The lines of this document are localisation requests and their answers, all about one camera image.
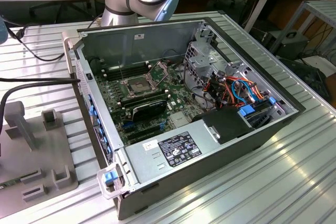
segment metal slotted surface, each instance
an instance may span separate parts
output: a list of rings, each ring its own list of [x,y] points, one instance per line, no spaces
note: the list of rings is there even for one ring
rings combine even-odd
[[[306,9],[332,27],[336,27],[336,1],[307,1]]]
[[[0,223],[336,223],[335,111],[275,62],[272,55],[225,15],[218,12],[174,15],[173,19],[208,16],[238,42],[305,107],[304,114],[258,150],[176,192],[124,221],[112,201],[104,199],[95,180],[99,169],[81,113],[70,86],[17,92],[26,114],[55,108],[66,122],[77,189],[0,220]],[[39,56],[62,52],[60,33],[88,23],[28,29],[25,41]],[[231,60],[236,56],[218,45]],[[1,77],[67,76],[64,60],[42,63],[24,55],[12,39],[1,46]],[[3,93],[12,85],[1,86]]]

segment power supply label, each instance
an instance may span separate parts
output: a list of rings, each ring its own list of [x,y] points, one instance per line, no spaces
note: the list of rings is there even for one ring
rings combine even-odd
[[[188,131],[158,142],[158,144],[171,167],[181,165],[202,154]]]

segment blue latch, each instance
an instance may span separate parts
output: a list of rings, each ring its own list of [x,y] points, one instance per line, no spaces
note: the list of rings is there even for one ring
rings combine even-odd
[[[91,106],[90,106],[90,110],[89,110],[89,114],[90,114],[90,115],[93,115],[93,110],[94,110],[93,105],[91,105]]]
[[[105,176],[105,184],[108,185],[108,184],[112,184],[113,181],[115,181],[116,179],[118,179],[118,173],[116,170],[112,170],[108,173],[105,173],[104,174]]]
[[[273,97],[270,97],[270,98],[268,99],[268,101],[269,101],[272,105],[274,105],[274,104],[277,102]]]
[[[255,110],[252,108],[251,105],[245,105],[243,107],[240,107],[239,112],[242,114],[242,116],[246,116],[255,112]]]

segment black cable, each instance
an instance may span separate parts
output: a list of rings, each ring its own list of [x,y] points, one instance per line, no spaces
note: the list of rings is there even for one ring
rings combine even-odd
[[[243,7],[243,10],[241,10],[242,12],[240,13],[239,21],[238,21],[239,24],[240,24],[240,20],[243,18],[242,15],[243,15],[243,13],[244,13],[244,11],[245,11],[245,9],[246,9],[247,3],[248,3],[249,1],[250,1],[250,0],[247,0],[247,1],[246,1],[245,5],[244,5],[244,7]]]
[[[45,62],[50,62],[50,61],[58,60],[58,59],[60,59],[64,56],[64,53],[62,53],[61,55],[57,56],[54,59],[43,59],[41,57],[38,57],[33,51],[31,51],[31,49],[29,47],[27,47],[27,45],[19,37],[16,36],[16,34],[12,30],[10,30],[8,27],[7,27],[7,30],[8,30],[9,35],[12,38],[16,39],[17,41],[19,41],[20,44],[23,45],[36,59],[39,59],[39,60],[45,61]]]
[[[95,17],[95,18],[93,19],[93,21],[90,23],[90,25],[88,26],[88,28],[90,28],[90,27],[93,25],[93,23],[96,22],[96,20],[97,20],[98,18],[102,17],[102,16],[103,16],[103,13],[101,13],[101,14],[99,14],[97,17]]]
[[[324,37],[324,33],[326,32],[326,29],[327,29],[327,24],[325,25],[326,27],[325,27],[325,29],[324,29],[324,31],[323,31],[323,34],[322,34],[322,37],[321,37],[321,39],[320,39],[320,42],[317,44],[317,46],[315,47],[315,49],[314,50],[316,50],[317,48],[319,48],[320,46],[322,46],[322,44],[323,44],[323,42],[326,40],[326,38],[331,34],[331,32],[332,32],[332,29],[328,32],[328,34],[325,36],[325,38],[323,38]]]
[[[21,90],[21,89],[27,89],[27,88],[34,88],[34,87],[44,87],[44,86],[54,86],[54,85],[62,85],[62,84],[71,84],[73,82],[80,82],[79,79],[70,79],[70,80],[62,80],[62,81],[46,81],[46,82],[38,82],[38,83],[29,83],[29,84],[23,84],[19,85],[17,87],[14,87],[12,89],[9,89],[4,96],[1,99],[0,102],[0,135],[4,123],[4,113],[5,113],[5,105],[7,98],[14,93],[15,91]]]
[[[321,32],[315,34],[313,37],[311,37],[310,41],[312,41],[314,38],[316,38],[317,36],[319,36],[321,33],[323,33],[323,31],[321,31]],[[302,49],[302,51],[298,54],[298,56],[299,55],[305,55],[307,51],[313,50],[313,49],[309,49],[309,50],[305,51],[305,49],[306,49],[307,46],[308,46],[308,43],[305,45],[305,47]]]
[[[324,37],[324,33],[326,32],[325,31],[326,29],[327,29],[327,23],[326,23],[326,25],[324,27],[324,31],[323,31],[322,37],[321,37],[320,41],[317,43],[317,45],[315,46],[314,51],[319,47],[320,43],[323,42],[322,40],[323,40],[323,37]]]
[[[314,19],[314,21],[307,27],[306,31],[304,31],[303,35],[305,35],[305,34],[308,32],[308,30],[310,29],[310,27],[311,27],[313,24],[315,24],[315,22],[316,22],[317,20],[318,20],[318,18],[315,18],[315,19]]]
[[[214,103],[213,101],[211,101],[211,100],[209,100],[208,98],[205,98],[205,97],[203,97],[203,96],[201,96],[201,95],[199,95],[199,94],[196,94],[195,92],[193,92],[193,91],[187,86],[187,83],[186,83],[186,81],[185,81],[185,73],[186,73],[186,69],[187,69],[187,63],[184,64],[184,70],[183,70],[183,81],[184,81],[184,86],[185,86],[185,88],[186,88],[189,92],[193,93],[195,96],[200,97],[200,98],[203,98],[205,101],[208,101],[208,102],[210,102],[211,104],[213,104],[213,103]]]
[[[72,78],[0,78],[0,82],[71,81]]]

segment electronic device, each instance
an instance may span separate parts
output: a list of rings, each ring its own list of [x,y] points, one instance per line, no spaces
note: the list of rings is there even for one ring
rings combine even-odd
[[[262,38],[262,45],[266,49],[270,49],[273,43],[277,40],[281,31],[269,31]],[[289,60],[296,60],[298,54],[305,48],[309,39],[296,30],[291,30],[283,39],[278,49],[274,52],[274,55],[278,55],[282,58]]]
[[[320,69],[297,61],[282,58],[280,58],[280,61],[309,87],[311,87],[319,96],[321,96],[327,102],[330,102],[330,94],[328,86],[325,82],[326,76],[320,71]]]
[[[304,111],[209,18],[80,29],[63,40],[106,162],[97,180],[120,220],[261,147]]]

